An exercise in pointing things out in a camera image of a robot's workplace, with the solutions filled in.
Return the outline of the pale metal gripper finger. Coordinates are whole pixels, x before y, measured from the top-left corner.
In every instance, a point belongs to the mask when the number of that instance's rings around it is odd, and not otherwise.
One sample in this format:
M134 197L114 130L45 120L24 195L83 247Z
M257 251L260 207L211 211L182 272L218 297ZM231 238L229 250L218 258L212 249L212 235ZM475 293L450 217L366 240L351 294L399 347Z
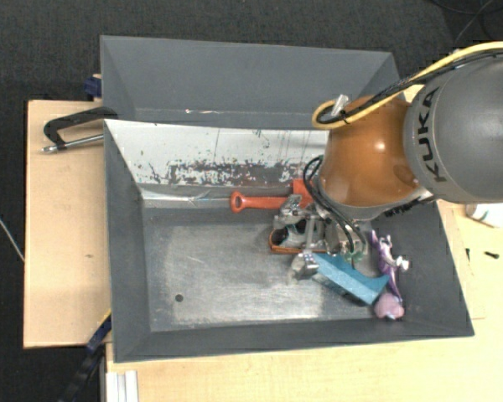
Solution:
M287 281L289 285L298 284L312 278L318 271L319 265L312 254L299 253L293 257L288 270Z
M288 225L297 224L304 219L304 211L300 206L302 195L290 195L281 205L273 218L273 228L283 229Z

